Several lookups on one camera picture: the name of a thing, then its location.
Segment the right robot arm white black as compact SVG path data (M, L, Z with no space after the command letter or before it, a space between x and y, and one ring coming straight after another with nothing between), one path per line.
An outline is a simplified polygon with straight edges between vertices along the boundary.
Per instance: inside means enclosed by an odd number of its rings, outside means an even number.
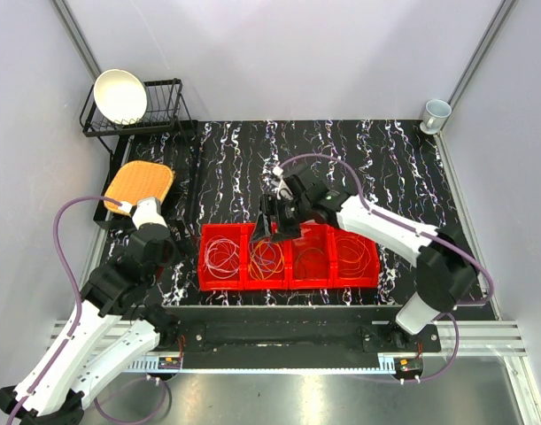
M389 328L391 345L408 351L421 331L442 313L452 311L477 282L480 265L459 228L437 228L405 219L362 197L318 184L310 189L278 189L260 200L251 241L272 243L301 237L308 221L326 224L380 244L416 270L416 290Z

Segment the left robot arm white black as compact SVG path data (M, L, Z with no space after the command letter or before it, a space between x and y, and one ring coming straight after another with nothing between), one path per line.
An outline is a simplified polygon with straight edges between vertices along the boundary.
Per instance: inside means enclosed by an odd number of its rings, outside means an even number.
M78 424L103 388L135 359L179 344L179 320L161 305L150 305L114 343L91 355L177 257L163 219L135 226L128 246L91 272L66 328L34 370L17 385L0 389L0 410L9 421Z

